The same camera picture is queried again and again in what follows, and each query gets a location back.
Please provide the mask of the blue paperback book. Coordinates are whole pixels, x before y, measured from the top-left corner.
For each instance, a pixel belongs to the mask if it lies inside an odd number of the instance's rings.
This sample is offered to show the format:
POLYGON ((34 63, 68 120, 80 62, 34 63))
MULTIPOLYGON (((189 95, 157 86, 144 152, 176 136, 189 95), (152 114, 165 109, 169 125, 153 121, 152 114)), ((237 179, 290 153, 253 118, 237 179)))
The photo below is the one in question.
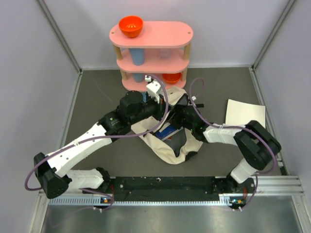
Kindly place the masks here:
POLYGON ((172 126, 170 123, 165 123, 158 131, 155 132, 155 136, 164 141, 178 132, 178 129, 172 126))

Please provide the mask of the cream canvas backpack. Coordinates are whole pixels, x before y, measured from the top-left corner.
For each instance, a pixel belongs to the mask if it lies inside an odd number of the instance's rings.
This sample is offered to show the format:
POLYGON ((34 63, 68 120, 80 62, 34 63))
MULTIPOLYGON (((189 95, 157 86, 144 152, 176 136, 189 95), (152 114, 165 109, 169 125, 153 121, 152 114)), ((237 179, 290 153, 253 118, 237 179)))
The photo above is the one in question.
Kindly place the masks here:
MULTIPOLYGON (((169 104, 175 106, 183 95, 187 94, 182 88, 173 86, 167 89, 169 104)), ((149 117, 131 126, 131 130, 135 133, 144 133, 152 129, 159 123, 154 117, 149 117)), ((196 155, 201 148, 203 142, 195 139, 188 129, 182 129, 175 133, 172 139, 160 140, 155 136, 155 131, 139 136, 140 139, 151 148, 151 150, 164 162, 177 165, 187 161, 192 156, 196 155)))

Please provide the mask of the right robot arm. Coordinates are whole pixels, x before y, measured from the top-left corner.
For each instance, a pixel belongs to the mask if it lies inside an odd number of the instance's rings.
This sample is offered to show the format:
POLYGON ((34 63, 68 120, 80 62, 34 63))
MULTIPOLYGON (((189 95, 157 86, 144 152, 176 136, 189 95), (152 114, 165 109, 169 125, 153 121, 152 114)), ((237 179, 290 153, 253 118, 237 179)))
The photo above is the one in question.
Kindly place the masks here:
POLYGON ((271 161, 276 165, 276 155, 281 151, 281 144, 256 120, 241 126, 211 124, 194 106, 179 105, 170 113, 169 122, 178 129, 189 130, 197 141, 229 144, 240 149, 243 159, 226 177, 232 192, 240 191, 250 176, 264 170, 271 161))

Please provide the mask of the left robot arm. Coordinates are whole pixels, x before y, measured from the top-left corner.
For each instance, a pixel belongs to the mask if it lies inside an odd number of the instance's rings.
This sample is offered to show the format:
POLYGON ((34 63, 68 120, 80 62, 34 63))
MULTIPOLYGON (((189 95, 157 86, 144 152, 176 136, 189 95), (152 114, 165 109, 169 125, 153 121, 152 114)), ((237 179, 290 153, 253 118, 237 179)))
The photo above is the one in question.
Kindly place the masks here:
POLYGON ((83 135, 55 152, 34 157, 34 174, 48 199, 69 189, 97 189, 106 192, 110 177, 102 168, 74 170, 73 167, 96 150, 119 138, 131 137, 132 125, 154 117, 160 123, 168 112, 167 95, 129 91, 115 110, 105 114, 83 135))

